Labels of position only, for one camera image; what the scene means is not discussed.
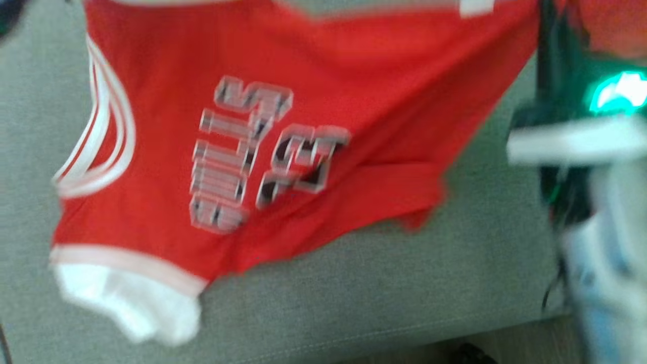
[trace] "white object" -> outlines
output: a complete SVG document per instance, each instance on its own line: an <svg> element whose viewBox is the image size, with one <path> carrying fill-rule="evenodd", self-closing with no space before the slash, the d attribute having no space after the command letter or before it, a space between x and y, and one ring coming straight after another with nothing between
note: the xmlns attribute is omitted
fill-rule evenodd
<svg viewBox="0 0 647 364"><path fill-rule="evenodd" d="M494 11L495 0L459 0L461 17L472 17Z"/></svg>
<svg viewBox="0 0 647 364"><path fill-rule="evenodd" d="M514 165L595 165L647 155L647 120L614 115L513 130L507 144Z"/></svg>

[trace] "jersey hem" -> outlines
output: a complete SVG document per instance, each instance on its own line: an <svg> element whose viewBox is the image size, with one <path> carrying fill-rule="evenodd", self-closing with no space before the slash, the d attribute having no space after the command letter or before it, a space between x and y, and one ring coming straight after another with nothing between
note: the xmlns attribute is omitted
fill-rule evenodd
<svg viewBox="0 0 647 364"><path fill-rule="evenodd" d="M121 269L163 283L189 297L198 297L208 285L206 279L170 262L118 247L57 244L52 248L50 264L92 264Z"/></svg>

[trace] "floor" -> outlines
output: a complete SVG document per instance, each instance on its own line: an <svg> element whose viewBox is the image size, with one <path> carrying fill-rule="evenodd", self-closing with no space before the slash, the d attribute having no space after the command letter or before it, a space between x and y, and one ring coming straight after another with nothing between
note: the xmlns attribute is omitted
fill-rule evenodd
<svg viewBox="0 0 647 364"><path fill-rule="evenodd" d="M530 323L339 364L453 364L450 353L469 342L498 364L578 364L578 341L569 318Z"/></svg>

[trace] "black cable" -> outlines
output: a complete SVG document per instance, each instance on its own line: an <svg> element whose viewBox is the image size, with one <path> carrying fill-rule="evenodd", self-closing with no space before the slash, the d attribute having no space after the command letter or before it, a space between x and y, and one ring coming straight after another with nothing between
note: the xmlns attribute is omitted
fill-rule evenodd
<svg viewBox="0 0 647 364"><path fill-rule="evenodd" d="M2 355L5 359L5 364L13 364L14 361L11 359L11 353L9 352L9 343L6 340L5 330L0 323L0 349L2 350Z"/></svg>

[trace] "basketball jersey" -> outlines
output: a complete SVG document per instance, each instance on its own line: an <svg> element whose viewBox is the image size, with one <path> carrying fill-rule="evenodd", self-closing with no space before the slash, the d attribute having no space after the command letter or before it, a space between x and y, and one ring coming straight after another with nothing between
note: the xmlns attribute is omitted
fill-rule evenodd
<svg viewBox="0 0 647 364"><path fill-rule="evenodd" d="M273 0L85 9L94 106L55 177L52 267L68 301L170 345L218 277L386 218L419 227L538 20L534 1L321 20Z"/></svg>

